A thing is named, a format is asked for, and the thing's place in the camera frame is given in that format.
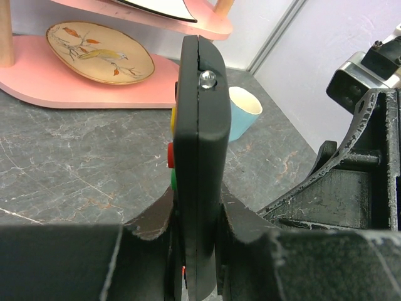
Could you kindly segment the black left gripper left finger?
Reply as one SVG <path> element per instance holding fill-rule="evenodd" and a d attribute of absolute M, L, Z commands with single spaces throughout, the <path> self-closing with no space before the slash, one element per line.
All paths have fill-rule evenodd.
<path fill-rule="evenodd" d="M 1 226 L 1 299 L 180 300 L 173 197 L 125 224 Z"/>

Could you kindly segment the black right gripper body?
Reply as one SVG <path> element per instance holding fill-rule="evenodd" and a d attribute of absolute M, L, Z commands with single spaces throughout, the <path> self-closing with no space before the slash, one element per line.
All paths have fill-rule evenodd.
<path fill-rule="evenodd" d="M 328 164 L 258 214 L 280 228 L 400 230 L 400 89 L 362 97 Z"/>

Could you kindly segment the black remote control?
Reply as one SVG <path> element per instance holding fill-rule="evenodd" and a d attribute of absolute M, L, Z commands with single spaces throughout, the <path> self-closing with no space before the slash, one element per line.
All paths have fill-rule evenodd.
<path fill-rule="evenodd" d="M 189 300 L 216 287 L 214 245 L 231 128 L 226 66 L 208 39 L 183 39 L 173 135 L 176 196 Z"/>

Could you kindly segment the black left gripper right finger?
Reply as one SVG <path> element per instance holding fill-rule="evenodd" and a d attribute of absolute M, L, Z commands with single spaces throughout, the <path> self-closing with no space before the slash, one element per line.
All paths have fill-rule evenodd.
<path fill-rule="evenodd" d="M 399 300 L 400 234 L 282 230 L 221 192 L 217 292 L 224 300 Z"/>

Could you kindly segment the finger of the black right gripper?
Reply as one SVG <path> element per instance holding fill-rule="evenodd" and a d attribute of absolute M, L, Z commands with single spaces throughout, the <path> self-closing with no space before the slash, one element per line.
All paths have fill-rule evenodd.
<path fill-rule="evenodd" d="M 312 170 L 308 174 L 308 177 L 318 178 L 323 177 L 328 174 L 330 171 L 330 165 L 328 164 L 331 161 L 331 157 L 335 154 L 337 150 L 337 142 L 326 140 L 320 146 L 317 158 L 312 167 Z"/>

